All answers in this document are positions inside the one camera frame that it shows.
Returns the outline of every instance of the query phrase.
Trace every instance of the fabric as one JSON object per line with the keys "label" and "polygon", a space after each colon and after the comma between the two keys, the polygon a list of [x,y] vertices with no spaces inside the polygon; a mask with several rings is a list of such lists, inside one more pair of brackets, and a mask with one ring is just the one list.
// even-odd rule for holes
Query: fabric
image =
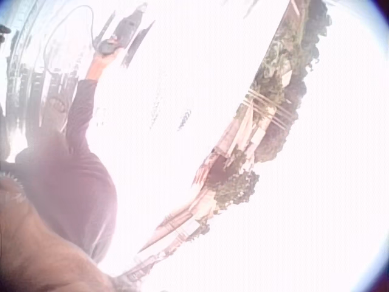
{"label": "fabric", "polygon": [[1,170],[15,175],[41,218],[58,235],[80,247],[96,263],[114,234],[117,197],[113,181],[91,153],[86,131],[92,119],[97,82],[78,82],[66,135],[38,129],[33,145]]}

